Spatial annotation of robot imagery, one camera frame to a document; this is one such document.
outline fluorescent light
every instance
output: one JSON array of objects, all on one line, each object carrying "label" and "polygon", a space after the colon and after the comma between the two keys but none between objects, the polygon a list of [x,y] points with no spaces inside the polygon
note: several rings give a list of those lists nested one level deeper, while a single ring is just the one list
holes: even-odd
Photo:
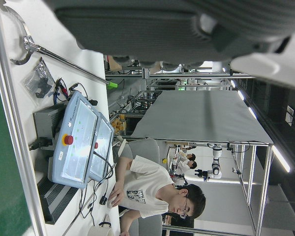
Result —
[{"label": "fluorescent light", "polygon": [[256,115],[255,115],[255,113],[254,113],[254,111],[253,111],[250,107],[248,107],[248,110],[250,111],[250,113],[252,114],[252,116],[253,116],[255,119],[257,119],[257,117],[256,117]]},{"label": "fluorescent light", "polygon": [[244,95],[242,95],[242,93],[239,90],[238,90],[238,94],[242,100],[245,100]]},{"label": "fluorescent light", "polygon": [[282,164],[282,166],[284,167],[284,169],[287,172],[290,172],[291,168],[290,168],[289,164],[286,162],[286,160],[284,159],[284,157],[282,156],[282,154],[279,152],[279,150],[274,145],[272,146],[272,150],[273,150],[274,154],[276,155],[276,157],[279,159],[279,161]]},{"label": "fluorescent light", "polygon": [[231,80],[231,84],[232,84],[233,88],[236,87],[235,82],[233,80]]}]

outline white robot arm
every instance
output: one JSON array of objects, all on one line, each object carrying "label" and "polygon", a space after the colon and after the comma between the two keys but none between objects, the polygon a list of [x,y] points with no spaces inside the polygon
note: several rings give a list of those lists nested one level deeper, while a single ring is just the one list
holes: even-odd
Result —
[{"label": "white robot arm", "polygon": [[203,177],[204,181],[209,180],[210,178],[221,178],[222,172],[220,168],[219,158],[222,155],[222,145],[220,144],[208,144],[209,148],[213,149],[213,162],[212,162],[212,170],[203,171],[203,170],[195,170],[198,172],[195,174],[198,177]]}]

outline white t-shirt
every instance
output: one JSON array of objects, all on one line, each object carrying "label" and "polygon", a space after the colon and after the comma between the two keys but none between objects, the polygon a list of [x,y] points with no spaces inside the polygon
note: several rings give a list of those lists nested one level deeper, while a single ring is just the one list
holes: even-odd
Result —
[{"label": "white t-shirt", "polygon": [[186,153],[184,153],[182,151],[180,151],[179,153],[177,153],[176,157],[177,157],[177,162],[188,160]]},{"label": "white t-shirt", "polygon": [[188,166],[189,160],[186,161],[179,161],[177,163],[177,169],[175,170],[176,175],[182,175],[184,174],[187,170],[190,170],[190,167]]},{"label": "white t-shirt", "polygon": [[124,178],[124,198],[120,206],[138,210],[142,218],[163,214],[168,203],[155,197],[156,192],[174,182],[168,171],[153,161],[136,156]]}]

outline man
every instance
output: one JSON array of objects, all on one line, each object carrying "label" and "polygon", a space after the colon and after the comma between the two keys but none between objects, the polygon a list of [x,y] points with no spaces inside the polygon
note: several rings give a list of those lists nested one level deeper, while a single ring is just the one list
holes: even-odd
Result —
[{"label": "man", "polygon": [[179,153],[177,153],[176,158],[177,158],[177,161],[186,161],[186,160],[195,161],[196,155],[193,153],[185,154],[184,152],[180,151]]},{"label": "man", "polygon": [[121,156],[116,165],[116,183],[109,200],[113,207],[130,209],[120,220],[121,236],[129,236],[133,220],[174,212],[181,216],[198,217],[206,198],[193,184],[175,189],[167,170],[153,161],[136,156],[133,160]]},{"label": "man", "polygon": [[197,167],[197,162],[195,162],[195,161],[189,161],[189,160],[182,161],[181,160],[181,161],[177,162],[177,168],[175,170],[175,174],[182,175],[187,170],[195,169],[196,167]]}]

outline screen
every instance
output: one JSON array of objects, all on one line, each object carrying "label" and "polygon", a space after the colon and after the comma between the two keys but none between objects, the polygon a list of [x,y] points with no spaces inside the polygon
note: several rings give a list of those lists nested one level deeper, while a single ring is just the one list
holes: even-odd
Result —
[{"label": "screen", "polygon": [[[107,155],[110,148],[111,135],[112,130],[104,120],[101,120],[96,141],[98,143],[98,147],[95,149],[95,152],[105,159],[108,158]],[[104,177],[106,169],[106,162],[94,154],[90,171],[99,177]]]},{"label": "screen", "polygon": [[90,152],[93,148],[94,130],[97,115],[81,100],[79,100],[77,115],[74,121],[72,136],[73,144],[68,147],[62,177],[78,182],[84,182]]}]

